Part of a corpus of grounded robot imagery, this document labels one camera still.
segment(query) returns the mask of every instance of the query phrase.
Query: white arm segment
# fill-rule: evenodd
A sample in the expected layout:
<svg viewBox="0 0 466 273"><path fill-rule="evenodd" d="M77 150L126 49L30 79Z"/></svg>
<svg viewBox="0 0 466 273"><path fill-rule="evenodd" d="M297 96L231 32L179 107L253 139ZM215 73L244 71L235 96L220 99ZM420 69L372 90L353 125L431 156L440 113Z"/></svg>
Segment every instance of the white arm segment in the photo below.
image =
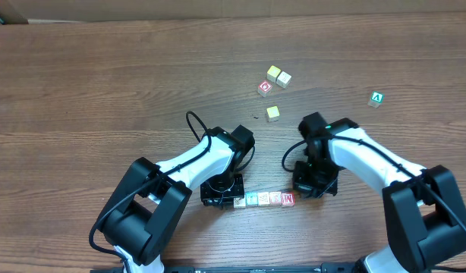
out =
<svg viewBox="0 0 466 273"><path fill-rule="evenodd" d="M424 166L408 162L393 152L390 152L388 149L372 140L361 128L347 129L341 133L337 133L336 136L363 140L375 146L415 176L421 175L420 170L425 169ZM358 143L347 140L330 140L329 153L334 163L352 171L379 195L382 195L382 189L389 186L391 182L405 182L410 179L409 176L400 172L395 166L387 162L375 151L366 146L359 145Z"/></svg>
<svg viewBox="0 0 466 273"><path fill-rule="evenodd" d="M199 155L207 146L208 138L204 137L197 146L190 149L189 151L168 161L158 162L157 165L160 166L161 172L166 172L173 167L186 162L194 156ZM169 177L174 181L184 182L186 187L194 190L204 181L217 174L222 174L230 165L230 162L233 159L233 155L235 154L229 148L228 144L216 136L211 137L211 148L207 154L203 155L203 157L199 158L188 166L185 166L180 171L176 171L170 174ZM157 204L160 203L160 200L157 199L153 194L150 194L149 198Z"/></svg>
<svg viewBox="0 0 466 273"><path fill-rule="evenodd" d="M421 170L425 169L424 166L408 162L390 152L372 140L361 128L344 130L341 133L337 133L336 136L363 140L375 146L415 176L421 175ZM378 153L358 143L333 139L329 141L329 152L331 159L338 166L355 173L379 195L382 195L382 189L389 186L393 181L405 182L410 179L409 176L398 171L395 166L387 162ZM385 246L383 249L368 255L364 260L364 266L369 273L407 273L400 263L398 263L390 246Z"/></svg>

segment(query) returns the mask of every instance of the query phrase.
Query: wooden table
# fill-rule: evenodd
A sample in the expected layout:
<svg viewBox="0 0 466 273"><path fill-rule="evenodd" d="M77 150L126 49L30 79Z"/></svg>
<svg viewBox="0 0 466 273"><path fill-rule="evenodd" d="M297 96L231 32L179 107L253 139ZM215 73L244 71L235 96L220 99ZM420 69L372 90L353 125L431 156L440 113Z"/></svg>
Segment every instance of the wooden table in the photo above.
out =
<svg viewBox="0 0 466 273"><path fill-rule="evenodd" d="M272 64L293 80L262 98ZM378 109L367 105L374 90L386 94ZM267 123L272 105L281 117ZM196 145L187 110L209 127L254 132L247 191L291 187L281 157L301 140L302 117L319 111L412 162L445 165L466 202L466 13L0 27L0 271L118 266L88 232L133 160ZM293 208L221 211L195 190L163 259L315 265L386 244L381 198L342 171L336 197ZM450 264L466 265L466 254Z"/></svg>

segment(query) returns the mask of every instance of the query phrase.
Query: yellow cube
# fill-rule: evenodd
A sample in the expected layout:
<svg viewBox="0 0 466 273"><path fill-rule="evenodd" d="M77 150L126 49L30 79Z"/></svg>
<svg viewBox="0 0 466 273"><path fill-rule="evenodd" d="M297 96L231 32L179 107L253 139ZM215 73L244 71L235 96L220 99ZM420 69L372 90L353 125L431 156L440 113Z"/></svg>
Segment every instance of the yellow cube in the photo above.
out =
<svg viewBox="0 0 466 273"><path fill-rule="evenodd" d="M280 112L277 106L273 106L266 109L266 114L269 118L269 122L278 121L280 118Z"/></svg>
<svg viewBox="0 0 466 273"><path fill-rule="evenodd" d="M270 69L266 72L266 79L271 82L276 82L277 77L280 75L280 69L275 66L271 66Z"/></svg>

